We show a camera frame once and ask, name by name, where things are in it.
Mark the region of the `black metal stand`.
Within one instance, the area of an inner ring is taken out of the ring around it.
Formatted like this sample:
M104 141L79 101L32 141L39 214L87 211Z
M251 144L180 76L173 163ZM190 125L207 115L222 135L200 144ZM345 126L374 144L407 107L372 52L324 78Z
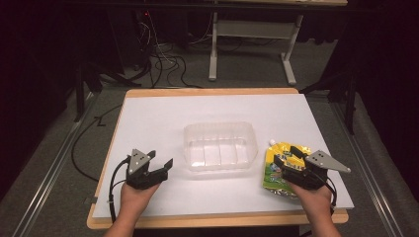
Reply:
M340 72L333 76L326 77L324 79L311 84L298 92L300 94L309 94L317 90L323 90L329 88L327 95L328 101L332 103L339 103L345 101L345 113L344 113L344 124L348 131L353 134L353 119L355 109L355 97L356 97L356 77L351 72Z
M76 69L76 80L75 80L75 92L76 92L76 121L80 121L82 116L85 114L85 101L84 86L87 86L92 93L100 93L103 89L103 85L100 82L101 75L104 74L116 82L130 86L140 87L140 84L134 83L134 80L139 79L146 72L141 71L140 73L125 78L124 76L111 71L103 66L92 62L81 63Z

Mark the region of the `metal floor rail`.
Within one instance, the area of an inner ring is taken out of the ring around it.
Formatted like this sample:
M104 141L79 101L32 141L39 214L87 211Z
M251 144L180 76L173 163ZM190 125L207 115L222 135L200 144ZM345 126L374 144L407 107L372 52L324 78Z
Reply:
M388 235L388 237L404 237L394 214L388 204L387 198L378 186L378 182L372 173L372 169L367 163L366 157L364 156L359 142L357 141L354 134L349 131L349 128L344 121L344 113L338 104L330 105L334 115L338 118L342 129L351 145L353 152L355 153L356 167L359 170L360 177L363 180L364 185L368 191L370 198L377 210L377 214L380 218L381 223Z
M83 102L85 103L85 111L81 113L81 116L73 123L70 130L68 131L62 145L58 150L58 153L55 155L26 212L21 218L14 233L12 234L12 237L27 237L29 235L34 223L42 211L42 208L51 190L53 189L53 186L55 185L59 174L62 171L63 166L67 161L66 155L69 152L70 147L75 142L75 137L78 134L80 127L86 117L86 113L91 109L96 100L97 96L92 92L90 92L87 97L83 99Z

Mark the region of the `person's left hand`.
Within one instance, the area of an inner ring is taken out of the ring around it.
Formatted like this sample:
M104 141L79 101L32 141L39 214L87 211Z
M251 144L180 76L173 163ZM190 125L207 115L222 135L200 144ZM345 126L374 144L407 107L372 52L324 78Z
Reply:
M139 217L147 208L158 188L159 186L155 185L146 190L137 190L128 184L123 184L120 215Z

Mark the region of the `clear plastic container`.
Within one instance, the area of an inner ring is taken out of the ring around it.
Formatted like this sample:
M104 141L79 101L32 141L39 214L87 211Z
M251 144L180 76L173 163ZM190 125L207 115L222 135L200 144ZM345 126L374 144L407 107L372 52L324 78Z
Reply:
M257 154L249 122L204 122L184 128L185 160L193 172L248 169Z

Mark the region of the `white metal desk frame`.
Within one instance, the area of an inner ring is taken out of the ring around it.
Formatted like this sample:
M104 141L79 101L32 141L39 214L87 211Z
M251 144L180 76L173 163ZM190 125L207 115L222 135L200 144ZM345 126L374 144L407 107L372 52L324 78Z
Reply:
M288 48L280 53L280 57L288 84L295 86L296 80L291 65L291 56L302 20L303 15L297 15L295 20L290 23L220 20L218 14L213 13L209 80L215 81L217 78L217 39L219 37L287 40Z

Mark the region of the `yellow spout pouch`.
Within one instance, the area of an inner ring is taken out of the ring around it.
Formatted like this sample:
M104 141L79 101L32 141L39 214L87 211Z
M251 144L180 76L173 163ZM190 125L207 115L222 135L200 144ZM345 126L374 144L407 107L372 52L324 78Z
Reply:
M274 139L269 141L269 147L265 153L265 170L262 186L264 189L280 197L296 199L293 189L282 178L282 170L274 163L274 156L280 155L283 160L291 147L295 146L304 153L310 154L311 149L307 146L291 144L287 142L277 142Z

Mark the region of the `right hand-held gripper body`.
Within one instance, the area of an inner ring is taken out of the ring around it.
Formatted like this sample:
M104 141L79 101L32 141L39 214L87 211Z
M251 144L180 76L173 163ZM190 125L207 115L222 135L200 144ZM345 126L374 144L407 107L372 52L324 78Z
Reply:
M305 159L299 159L288 151L283 161L286 167L282 170L282 178L311 191L326 185L329 170L351 172L349 167L322 150L307 154Z

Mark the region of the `person's right hand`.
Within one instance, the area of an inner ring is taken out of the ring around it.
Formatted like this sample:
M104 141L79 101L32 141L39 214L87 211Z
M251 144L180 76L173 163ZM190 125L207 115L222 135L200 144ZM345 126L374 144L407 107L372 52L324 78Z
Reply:
M309 191L290 183L308 217L330 216L331 192L325 186Z

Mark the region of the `white board mat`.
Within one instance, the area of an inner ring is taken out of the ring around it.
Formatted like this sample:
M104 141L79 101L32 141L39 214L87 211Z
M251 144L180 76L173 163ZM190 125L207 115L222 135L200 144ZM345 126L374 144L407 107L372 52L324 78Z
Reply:
M193 172L184 155L184 128L204 122L252 124L258 154L248 169ZM326 150L327 145L305 96L301 94L126 97L108 152L96 218L109 216L109 206L119 204L119 190L110 180L126 176L120 167L132 149L155 150L152 169L172 159L174 164L145 211L148 217L199 214L256 213L298 210L298 202L263 188L265 153L269 141Z

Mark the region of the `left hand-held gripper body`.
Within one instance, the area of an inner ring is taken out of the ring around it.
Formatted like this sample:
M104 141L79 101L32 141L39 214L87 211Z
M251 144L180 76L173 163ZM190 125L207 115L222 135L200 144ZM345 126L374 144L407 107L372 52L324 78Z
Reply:
M147 154L133 149L126 169L126 183L137 189L146 190L168 179L168 171L162 168L149 171L150 161Z

